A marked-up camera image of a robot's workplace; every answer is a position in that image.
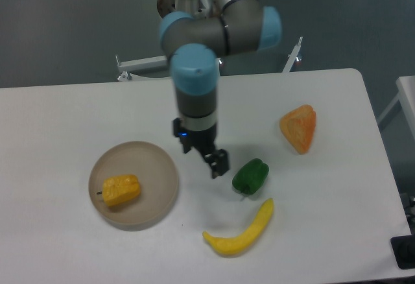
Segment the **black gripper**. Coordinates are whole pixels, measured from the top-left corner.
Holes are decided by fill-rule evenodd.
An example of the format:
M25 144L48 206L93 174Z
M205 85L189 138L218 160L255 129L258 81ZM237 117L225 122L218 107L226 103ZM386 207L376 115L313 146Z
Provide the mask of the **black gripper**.
M228 152L224 149L216 149L215 139L217 136L217 125L214 124L207 130L188 130L182 125L180 118L172 122L172 132L182 144L183 153L187 154L192 148L196 149L202 159L211 169L211 177L215 179L223 176L230 169Z

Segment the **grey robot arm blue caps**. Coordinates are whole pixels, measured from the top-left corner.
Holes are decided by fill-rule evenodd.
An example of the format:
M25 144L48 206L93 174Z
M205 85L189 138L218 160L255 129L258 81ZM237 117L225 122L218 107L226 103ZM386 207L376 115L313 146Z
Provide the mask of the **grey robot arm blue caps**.
M200 153L212 177L229 169L228 153L215 146L219 58L273 47L281 31L278 11L259 0L175 0L162 18L160 47L178 109L173 134L184 152Z

